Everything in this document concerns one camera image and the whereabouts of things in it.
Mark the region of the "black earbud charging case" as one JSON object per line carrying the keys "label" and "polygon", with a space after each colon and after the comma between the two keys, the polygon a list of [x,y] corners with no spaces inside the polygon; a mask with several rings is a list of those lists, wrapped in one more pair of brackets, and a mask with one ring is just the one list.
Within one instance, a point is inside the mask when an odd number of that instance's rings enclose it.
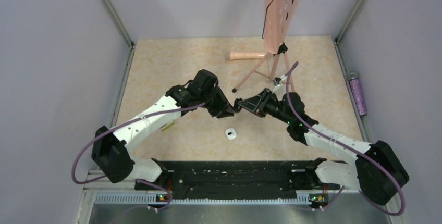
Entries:
{"label": "black earbud charging case", "polygon": [[241,98],[237,98],[237,99],[235,99],[235,101],[234,101],[234,105],[233,105],[233,107],[234,107],[234,112],[235,112],[235,114],[239,113],[239,112],[242,110],[242,106],[240,105],[240,102],[241,102],[241,101],[242,101]]}

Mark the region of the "white earbud charging case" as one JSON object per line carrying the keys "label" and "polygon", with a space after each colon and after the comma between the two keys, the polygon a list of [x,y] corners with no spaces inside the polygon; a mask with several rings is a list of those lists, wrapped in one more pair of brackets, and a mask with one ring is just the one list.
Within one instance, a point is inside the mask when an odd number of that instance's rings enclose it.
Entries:
{"label": "white earbud charging case", "polygon": [[235,140],[238,135],[236,133],[236,130],[234,128],[228,128],[225,130],[225,136],[229,141]]}

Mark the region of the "pink music stand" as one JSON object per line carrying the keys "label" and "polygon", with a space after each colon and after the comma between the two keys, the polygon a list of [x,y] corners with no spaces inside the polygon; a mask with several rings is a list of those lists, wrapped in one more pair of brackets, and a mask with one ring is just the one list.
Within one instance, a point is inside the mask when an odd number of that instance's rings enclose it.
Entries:
{"label": "pink music stand", "polygon": [[227,60],[258,59],[259,62],[242,78],[232,89],[236,93],[238,89],[251,77],[259,74],[270,81],[276,78],[276,69],[280,56],[284,57],[287,69],[289,68],[288,47],[285,38],[296,12],[299,0],[264,0],[264,22],[262,29],[265,54],[245,52],[230,52]]}

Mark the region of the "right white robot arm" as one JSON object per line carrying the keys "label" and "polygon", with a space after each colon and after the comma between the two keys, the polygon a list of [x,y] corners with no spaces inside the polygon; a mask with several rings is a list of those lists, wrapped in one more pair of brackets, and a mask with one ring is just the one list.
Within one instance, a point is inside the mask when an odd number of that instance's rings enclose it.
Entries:
{"label": "right white robot arm", "polygon": [[270,115],[287,124],[290,137],[319,148],[340,159],[318,158],[306,173],[306,183],[319,189],[325,183],[360,191],[377,205],[386,205],[410,180],[404,166],[384,141],[368,143],[336,133],[305,113],[305,104],[295,92],[282,99],[268,88],[247,99],[236,99],[235,107],[258,116]]}

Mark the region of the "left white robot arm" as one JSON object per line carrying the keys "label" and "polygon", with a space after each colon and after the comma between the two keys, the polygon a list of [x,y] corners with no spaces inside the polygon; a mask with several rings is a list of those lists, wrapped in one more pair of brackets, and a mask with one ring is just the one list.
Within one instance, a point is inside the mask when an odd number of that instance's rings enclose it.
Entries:
{"label": "left white robot arm", "polygon": [[166,168],[152,158],[130,154],[151,134],[166,129],[200,107],[215,118],[232,117],[240,110],[237,101],[234,104],[228,101],[218,86],[217,76],[202,69],[186,84],[172,86],[156,103],[131,120],[112,129],[98,129],[91,158],[111,183],[127,178],[142,179],[154,189],[161,189],[167,183]]}

